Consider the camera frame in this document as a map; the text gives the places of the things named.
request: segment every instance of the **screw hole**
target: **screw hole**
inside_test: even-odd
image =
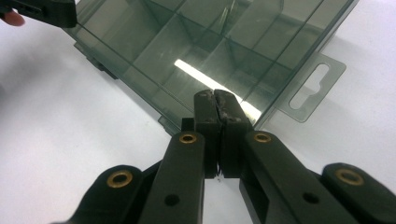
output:
[[[319,197],[313,193],[304,193],[303,198],[308,203],[319,203]]]
[[[254,135],[254,139],[261,143],[271,142],[271,136],[266,133],[257,133]]]
[[[113,178],[113,182],[114,182],[114,183],[122,183],[122,182],[126,181],[126,179],[127,179],[127,176],[124,175],[124,174],[122,174],[122,175],[116,175],[116,176],[114,176],[114,178]]]
[[[335,171],[335,176],[348,185],[360,186],[364,184],[363,177],[352,170],[338,169]]]
[[[113,189],[118,189],[127,186],[131,183],[133,176],[127,170],[116,171],[107,179],[107,185]]]
[[[180,202],[180,199],[176,194],[169,194],[165,197],[165,204],[168,206],[175,206]]]
[[[186,133],[181,135],[178,140],[184,144],[190,144],[195,142],[197,140],[197,137],[193,134]]]

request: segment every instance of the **black clamp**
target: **black clamp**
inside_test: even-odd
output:
[[[202,223],[204,180],[219,173],[240,178],[253,223],[396,223],[392,192],[348,164],[307,170],[276,136],[253,131],[231,93],[200,91],[194,106],[162,161],[105,171],[65,223]]]

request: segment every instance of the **black plastic part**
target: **black plastic part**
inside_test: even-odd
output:
[[[154,179],[139,224],[202,223],[205,139],[175,134]]]
[[[182,132],[193,132],[194,131],[194,119],[187,118],[181,120],[181,131]]]
[[[71,28],[77,24],[74,0],[0,0],[0,7],[12,7],[18,13],[45,23]]]
[[[128,171],[132,181],[124,187],[111,188],[107,180],[118,171]],[[145,200],[143,174],[132,166],[120,165],[104,171],[85,193],[76,213],[64,224],[118,224],[126,219],[136,223]]]
[[[241,175],[241,154],[239,143],[253,130],[240,104],[232,93],[215,90],[219,119],[223,124],[219,167],[226,178],[239,178]]]
[[[330,164],[321,180],[360,223],[396,223],[396,196],[363,170]]]
[[[194,130],[205,138],[205,178],[214,178],[219,173],[221,124],[212,91],[199,91],[194,95],[194,117]]]
[[[263,224],[267,216],[269,200],[265,193],[241,179],[239,190],[244,198],[245,205],[254,224]]]
[[[358,223],[274,135],[250,132],[243,149],[269,199],[265,223]]]

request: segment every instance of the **finger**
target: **finger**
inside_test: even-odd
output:
[[[6,23],[13,25],[13,26],[24,25],[23,17],[20,14],[16,13],[15,11],[10,11],[8,13],[5,13],[2,19]]]

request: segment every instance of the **box lid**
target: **box lid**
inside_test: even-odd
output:
[[[87,57],[180,127],[193,95],[235,94],[262,124],[355,0],[81,0],[66,29]]]

